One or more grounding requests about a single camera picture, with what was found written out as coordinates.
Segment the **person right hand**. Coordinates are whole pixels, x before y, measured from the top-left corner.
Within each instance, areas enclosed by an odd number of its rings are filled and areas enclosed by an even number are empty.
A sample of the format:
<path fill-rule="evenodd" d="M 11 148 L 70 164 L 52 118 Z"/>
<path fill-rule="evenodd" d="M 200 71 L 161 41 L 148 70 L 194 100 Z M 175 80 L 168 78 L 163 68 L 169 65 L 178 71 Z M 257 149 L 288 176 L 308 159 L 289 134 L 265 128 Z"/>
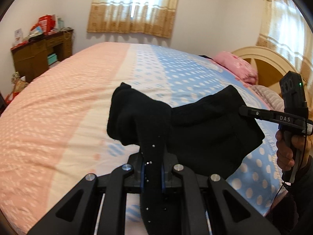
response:
<path fill-rule="evenodd" d="M 277 131 L 276 135 L 276 146 L 277 146 L 277 165 L 282 169 L 282 171 L 290 171 L 294 166 L 295 161 L 293 159 L 293 152 L 290 149 L 284 139 L 283 134 L 280 130 Z M 293 146 L 300 150 L 303 154 L 302 165 L 299 169 L 303 169 L 309 160 L 310 152 L 312 149 L 311 136 L 306 139 L 304 136 L 293 136 L 292 137 Z"/>

